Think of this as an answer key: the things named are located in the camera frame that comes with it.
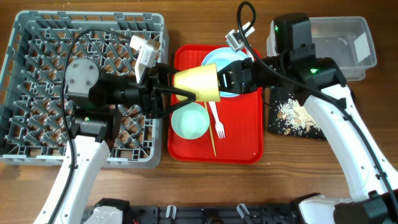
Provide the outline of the yellow cup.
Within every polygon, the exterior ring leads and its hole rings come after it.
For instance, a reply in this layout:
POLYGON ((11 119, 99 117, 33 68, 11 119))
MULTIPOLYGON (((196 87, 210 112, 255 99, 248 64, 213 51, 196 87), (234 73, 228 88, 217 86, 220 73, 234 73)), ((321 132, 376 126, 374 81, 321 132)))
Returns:
POLYGON ((173 86, 194 93, 197 102, 221 100, 215 63, 177 72, 173 86))

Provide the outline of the food scraps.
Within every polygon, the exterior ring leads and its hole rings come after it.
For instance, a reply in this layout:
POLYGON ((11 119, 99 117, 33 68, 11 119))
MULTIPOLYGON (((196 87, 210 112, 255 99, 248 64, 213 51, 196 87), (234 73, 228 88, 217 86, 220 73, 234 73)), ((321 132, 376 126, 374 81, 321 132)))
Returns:
POLYGON ((278 128, 282 128, 279 133, 283 135, 309 134, 314 131, 320 132, 317 122, 308 114, 304 106, 300 106, 297 100, 288 99, 277 107, 278 128))

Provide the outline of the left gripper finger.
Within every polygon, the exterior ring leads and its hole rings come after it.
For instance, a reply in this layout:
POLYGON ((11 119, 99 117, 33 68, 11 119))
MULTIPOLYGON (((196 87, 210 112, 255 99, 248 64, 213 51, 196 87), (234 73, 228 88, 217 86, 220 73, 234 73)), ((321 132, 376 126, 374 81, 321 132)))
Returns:
POLYGON ((168 74, 175 74, 177 72, 179 72, 178 69, 166 64, 166 63, 159 63, 158 64, 158 73, 161 75, 165 75, 166 77, 168 76, 168 74))
POLYGON ((183 106, 187 106, 190 103, 193 103, 196 100, 196 95, 187 90, 182 90, 175 87, 170 86, 155 86, 154 87, 154 118, 163 118, 164 116, 173 113, 177 109, 182 108, 183 106), (166 105, 164 103, 165 95, 179 95, 184 96, 185 99, 179 101, 178 103, 166 105))

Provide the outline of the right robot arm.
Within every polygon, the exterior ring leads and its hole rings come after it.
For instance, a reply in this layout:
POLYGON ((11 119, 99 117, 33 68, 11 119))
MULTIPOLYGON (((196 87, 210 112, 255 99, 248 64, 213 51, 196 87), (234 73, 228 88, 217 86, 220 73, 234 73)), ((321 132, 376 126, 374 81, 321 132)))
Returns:
POLYGON ((220 90, 246 94, 292 84, 329 142, 349 187, 349 198, 306 195, 292 203, 300 223, 396 223, 397 171, 364 125, 336 62, 318 58, 309 18, 292 13, 274 19, 275 57, 238 60, 218 72, 220 90))

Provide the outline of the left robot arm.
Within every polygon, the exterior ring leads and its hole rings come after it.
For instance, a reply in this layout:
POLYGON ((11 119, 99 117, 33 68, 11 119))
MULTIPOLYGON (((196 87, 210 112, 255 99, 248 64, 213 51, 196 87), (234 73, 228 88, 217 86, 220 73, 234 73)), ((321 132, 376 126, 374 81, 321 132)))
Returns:
POLYGON ((79 223, 96 176, 119 135, 118 106, 140 107, 140 113, 161 118, 195 101, 194 93, 172 86, 164 63, 144 70, 144 78, 113 75, 91 60, 73 61, 64 74, 68 99, 76 108, 65 128, 68 151, 36 223, 79 223))

